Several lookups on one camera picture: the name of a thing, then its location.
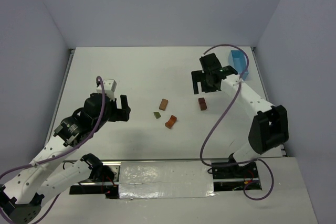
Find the reddish brown wood cube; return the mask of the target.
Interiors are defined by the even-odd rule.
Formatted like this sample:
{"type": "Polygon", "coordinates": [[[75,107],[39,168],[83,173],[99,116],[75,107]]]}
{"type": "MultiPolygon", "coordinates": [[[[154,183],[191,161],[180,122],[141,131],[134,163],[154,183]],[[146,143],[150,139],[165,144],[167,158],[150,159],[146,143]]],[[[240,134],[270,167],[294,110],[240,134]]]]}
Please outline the reddish brown wood cube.
{"type": "Polygon", "coordinates": [[[199,104],[206,104],[204,98],[198,98],[198,103],[199,103],[199,104]]]}

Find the light wood rectangular block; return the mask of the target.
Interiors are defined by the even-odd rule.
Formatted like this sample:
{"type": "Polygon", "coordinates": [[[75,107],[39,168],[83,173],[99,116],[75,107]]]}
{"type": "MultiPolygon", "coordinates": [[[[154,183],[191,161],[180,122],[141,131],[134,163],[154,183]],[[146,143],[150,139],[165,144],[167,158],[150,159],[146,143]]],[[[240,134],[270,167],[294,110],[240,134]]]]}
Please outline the light wood rectangular block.
{"type": "Polygon", "coordinates": [[[159,105],[159,109],[165,111],[167,104],[168,104],[168,100],[167,99],[162,99],[160,105],[159,105]]]}

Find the orange wood arch block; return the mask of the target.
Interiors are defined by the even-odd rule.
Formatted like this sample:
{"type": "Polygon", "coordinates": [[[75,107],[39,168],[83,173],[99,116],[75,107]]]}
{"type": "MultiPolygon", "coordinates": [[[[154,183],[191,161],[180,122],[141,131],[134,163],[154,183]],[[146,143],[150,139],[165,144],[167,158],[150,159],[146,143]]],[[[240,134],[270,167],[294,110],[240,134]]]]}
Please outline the orange wood arch block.
{"type": "Polygon", "coordinates": [[[176,121],[177,121],[177,117],[175,117],[174,115],[171,115],[169,120],[165,123],[165,126],[168,129],[171,129],[173,127],[173,125],[176,123],[176,121]]]}

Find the tan wood rectangular block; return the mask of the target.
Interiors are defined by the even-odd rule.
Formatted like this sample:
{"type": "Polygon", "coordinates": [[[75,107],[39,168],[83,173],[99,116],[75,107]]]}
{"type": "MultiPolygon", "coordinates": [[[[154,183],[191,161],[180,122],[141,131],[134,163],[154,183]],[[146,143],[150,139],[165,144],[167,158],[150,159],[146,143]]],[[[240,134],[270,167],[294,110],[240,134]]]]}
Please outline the tan wood rectangular block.
{"type": "Polygon", "coordinates": [[[207,105],[206,105],[205,103],[202,103],[202,104],[200,104],[199,106],[200,106],[200,110],[201,110],[201,111],[205,111],[205,110],[207,110],[207,105]]]}

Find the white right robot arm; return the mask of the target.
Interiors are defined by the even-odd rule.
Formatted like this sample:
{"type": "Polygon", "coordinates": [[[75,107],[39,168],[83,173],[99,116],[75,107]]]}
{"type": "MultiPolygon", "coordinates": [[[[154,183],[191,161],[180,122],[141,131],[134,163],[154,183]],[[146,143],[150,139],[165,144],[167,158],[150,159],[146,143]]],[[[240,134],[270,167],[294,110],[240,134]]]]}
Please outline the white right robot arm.
{"type": "Polygon", "coordinates": [[[215,54],[200,57],[201,70],[192,71],[194,94],[225,91],[232,98],[229,106],[239,104],[251,119],[251,127],[242,147],[229,155],[225,164],[210,164],[237,172],[265,152],[289,139],[288,116],[284,106],[275,106],[263,99],[232,66],[223,67],[215,54]]]}

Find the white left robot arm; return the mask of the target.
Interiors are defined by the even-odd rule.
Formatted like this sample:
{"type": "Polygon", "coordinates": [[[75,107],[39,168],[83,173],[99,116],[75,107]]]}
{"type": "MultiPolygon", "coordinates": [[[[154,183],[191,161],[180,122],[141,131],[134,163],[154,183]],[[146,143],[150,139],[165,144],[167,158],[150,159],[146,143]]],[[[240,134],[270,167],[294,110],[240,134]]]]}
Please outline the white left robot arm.
{"type": "Polygon", "coordinates": [[[107,122],[129,120],[127,96],[121,95],[120,101],[118,108],[111,96],[92,93],[83,107],[61,121],[29,166],[1,185],[1,213],[10,223],[30,223],[47,202],[75,183],[113,181],[114,171],[91,153],[57,174],[54,171],[71,151],[91,139],[107,122]]]}

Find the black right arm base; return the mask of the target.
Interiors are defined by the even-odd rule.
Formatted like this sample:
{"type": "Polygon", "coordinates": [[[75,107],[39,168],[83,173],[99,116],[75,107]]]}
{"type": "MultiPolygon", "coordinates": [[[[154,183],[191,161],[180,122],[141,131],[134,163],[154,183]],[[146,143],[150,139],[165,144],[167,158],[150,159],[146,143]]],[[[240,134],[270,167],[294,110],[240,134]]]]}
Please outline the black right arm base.
{"type": "Polygon", "coordinates": [[[261,190],[258,169],[255,162],[245,166],[223,167],[227,162],[213,163],[219,167],[209,168],[207,172],[212,175],[214,191],[239,191],[245,185],[247,190],[261,190]]]}

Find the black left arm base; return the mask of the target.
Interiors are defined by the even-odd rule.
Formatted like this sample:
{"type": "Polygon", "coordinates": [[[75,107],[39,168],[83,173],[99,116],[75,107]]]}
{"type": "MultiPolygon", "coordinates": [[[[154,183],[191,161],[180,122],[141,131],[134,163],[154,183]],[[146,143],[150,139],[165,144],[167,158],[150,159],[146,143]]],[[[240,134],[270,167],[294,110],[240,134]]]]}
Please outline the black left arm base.
{"type": "Polygon", "coordinates": [[[103,162],[102,171],[95,178],[88,178],[74,184],[70,195],[100,195],[107,199],[119,199],[120,163],[103,162]]]}

